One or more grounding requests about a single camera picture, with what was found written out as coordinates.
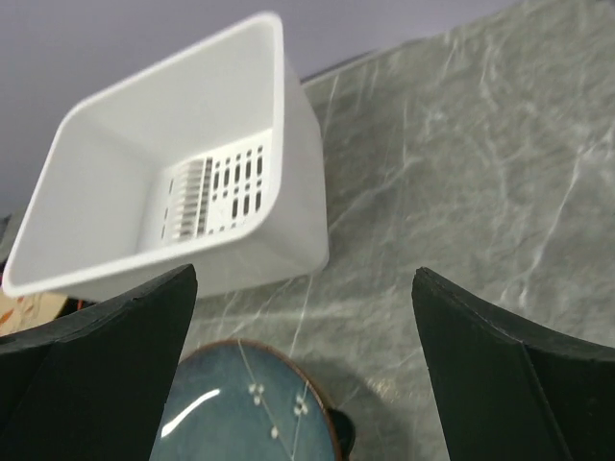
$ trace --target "white plastic basket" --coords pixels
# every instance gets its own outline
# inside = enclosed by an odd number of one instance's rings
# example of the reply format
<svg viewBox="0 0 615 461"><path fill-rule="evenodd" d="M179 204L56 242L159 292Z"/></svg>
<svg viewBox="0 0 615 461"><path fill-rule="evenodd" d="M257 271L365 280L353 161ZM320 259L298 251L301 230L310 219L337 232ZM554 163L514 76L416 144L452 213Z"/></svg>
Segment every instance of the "white plastic basket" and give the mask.
<svg viewBox="0 0 615 461"><path fill-rule="evenodd" d="M203 297L328 257L320 130L262 13L66 115L3 288L99 301L192 263Z"/></svg>

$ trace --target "white marble vein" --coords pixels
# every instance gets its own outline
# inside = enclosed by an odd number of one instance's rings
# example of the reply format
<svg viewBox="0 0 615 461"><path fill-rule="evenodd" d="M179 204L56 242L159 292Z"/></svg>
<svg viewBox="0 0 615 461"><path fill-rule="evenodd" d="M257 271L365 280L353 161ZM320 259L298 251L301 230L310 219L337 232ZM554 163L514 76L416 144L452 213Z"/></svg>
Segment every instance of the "white marble vein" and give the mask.
<svg viewBox="0 0 615 461"><path fill-rule="evenodd" d="M446 461L418 267L615 346L614 19L604 2L529 1L308 85L330 264L200 302L184 354L264 341L355 418L355 461Z"/></svg>

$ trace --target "ceramic bowl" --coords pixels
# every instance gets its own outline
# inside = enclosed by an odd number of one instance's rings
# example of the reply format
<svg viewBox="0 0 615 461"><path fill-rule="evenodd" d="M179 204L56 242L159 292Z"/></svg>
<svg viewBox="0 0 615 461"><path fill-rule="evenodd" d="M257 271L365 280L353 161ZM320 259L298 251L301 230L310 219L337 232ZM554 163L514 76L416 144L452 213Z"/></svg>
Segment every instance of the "ceramic bowl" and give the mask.
<svg viewBox="0 0 615 461"><path fill-rule="evenodd" d="M227 340L178 367L151 460L342 461L355 428L280 352Z"/></svg>

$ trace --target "gray wall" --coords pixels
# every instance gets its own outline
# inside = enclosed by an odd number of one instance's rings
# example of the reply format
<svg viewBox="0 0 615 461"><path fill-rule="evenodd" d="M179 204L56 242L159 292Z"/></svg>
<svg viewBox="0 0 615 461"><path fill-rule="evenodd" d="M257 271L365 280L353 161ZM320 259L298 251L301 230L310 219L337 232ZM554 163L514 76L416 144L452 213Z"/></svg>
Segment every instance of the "gray wall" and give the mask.
<svg viewBox="0 0 615 461"><path fill-rule="evenodd" d="M283 17L312 74L512 0L2 0L0 216L27 204L62 116L88 94L253 12Z"/></svg>

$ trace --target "marble countertop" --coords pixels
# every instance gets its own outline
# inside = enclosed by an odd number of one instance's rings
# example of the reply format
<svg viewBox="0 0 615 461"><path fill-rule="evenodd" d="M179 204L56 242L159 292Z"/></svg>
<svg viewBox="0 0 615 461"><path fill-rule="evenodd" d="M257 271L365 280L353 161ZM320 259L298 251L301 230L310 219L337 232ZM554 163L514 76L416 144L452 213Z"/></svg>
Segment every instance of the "marble countertop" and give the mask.
<svg viewBox="0 0 615 461"><path fill-rule="evenodd" d="M448 453L412 312L420 266L615 346L614 18L536 0L307 84L329 266L199 302L184 356L264 341L354 418L355 461L432 461Z"/></svg>

